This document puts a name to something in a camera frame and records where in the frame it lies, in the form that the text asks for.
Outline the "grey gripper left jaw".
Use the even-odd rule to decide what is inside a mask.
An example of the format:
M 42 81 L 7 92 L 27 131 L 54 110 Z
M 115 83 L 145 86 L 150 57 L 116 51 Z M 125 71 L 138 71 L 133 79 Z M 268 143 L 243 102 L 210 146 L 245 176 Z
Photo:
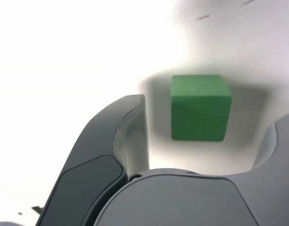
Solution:
M 84 127 L 37 224 L 91 226 L 108 200 L 129 182 L 129 176 L 148 169 L 145 96 L 124 96 Z

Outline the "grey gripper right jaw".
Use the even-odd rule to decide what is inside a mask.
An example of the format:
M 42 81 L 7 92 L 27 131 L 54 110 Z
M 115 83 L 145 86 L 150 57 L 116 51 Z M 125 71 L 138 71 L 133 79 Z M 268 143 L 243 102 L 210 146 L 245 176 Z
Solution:
M 289 115 L 266 131 L 250 171 L 147 174 L 120 189 L 97 226 L 289 226 Z

